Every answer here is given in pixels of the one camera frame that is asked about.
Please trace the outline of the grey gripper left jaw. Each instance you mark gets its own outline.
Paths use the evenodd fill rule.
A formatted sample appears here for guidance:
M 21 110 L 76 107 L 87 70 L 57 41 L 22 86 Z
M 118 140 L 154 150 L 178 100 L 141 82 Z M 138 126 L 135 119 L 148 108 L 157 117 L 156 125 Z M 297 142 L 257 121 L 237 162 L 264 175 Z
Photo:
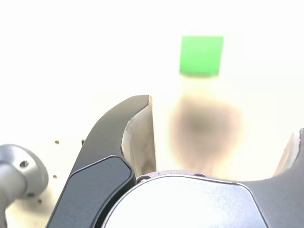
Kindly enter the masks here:
M 92 128 L 47 226 L 101 227 L 137 178 L 154 171 L 152 98 L 132 96 L 105 113 Z

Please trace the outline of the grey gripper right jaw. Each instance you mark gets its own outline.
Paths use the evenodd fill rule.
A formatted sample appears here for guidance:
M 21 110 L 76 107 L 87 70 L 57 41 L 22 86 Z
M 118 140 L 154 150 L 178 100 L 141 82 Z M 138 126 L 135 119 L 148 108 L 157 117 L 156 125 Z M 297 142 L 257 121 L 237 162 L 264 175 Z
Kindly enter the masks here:
M 292 140 L 293 165 L 270 179 L 232 182 L 162 175 L 136 185 L 112 207 L 104 228 L 301 228 L 304 133 Z

